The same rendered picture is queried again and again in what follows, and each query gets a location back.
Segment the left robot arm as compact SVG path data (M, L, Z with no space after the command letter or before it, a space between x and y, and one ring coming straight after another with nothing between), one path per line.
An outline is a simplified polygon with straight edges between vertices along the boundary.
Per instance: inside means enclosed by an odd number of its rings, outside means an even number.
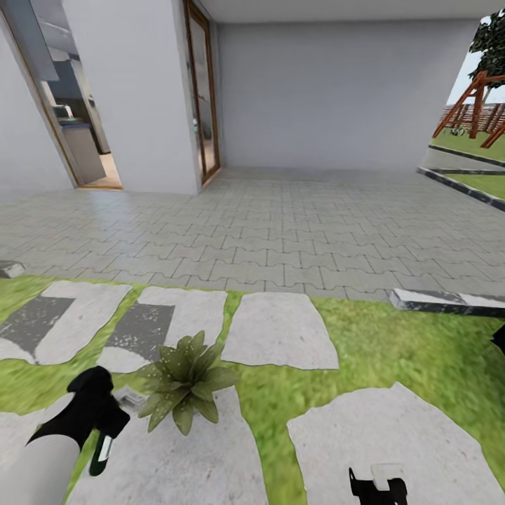
M92 428L113 439L130 421L126 404L144 412L147 399L129 386L112 394L113 382L88 368L68 385L69 393L40 417L40 428L0 478L0 505L64 505L69 482Z

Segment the insectifuge atomizer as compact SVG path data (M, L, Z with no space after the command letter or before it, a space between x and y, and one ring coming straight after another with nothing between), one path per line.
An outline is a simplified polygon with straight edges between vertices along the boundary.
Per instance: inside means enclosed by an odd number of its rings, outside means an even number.
M92 462L90 466L90 475L97 476L105 471L108 455L110 455L113 442L114 439L112 437L108 436L103 431L100 431L95 451L91 457Z

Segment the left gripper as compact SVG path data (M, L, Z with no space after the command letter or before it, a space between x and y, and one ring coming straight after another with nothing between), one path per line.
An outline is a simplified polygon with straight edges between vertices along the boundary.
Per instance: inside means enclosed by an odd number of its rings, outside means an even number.
M112 400L112 406L103 416L97 418L94 428L115 439L129 421L130 415L119 408L115 400Z

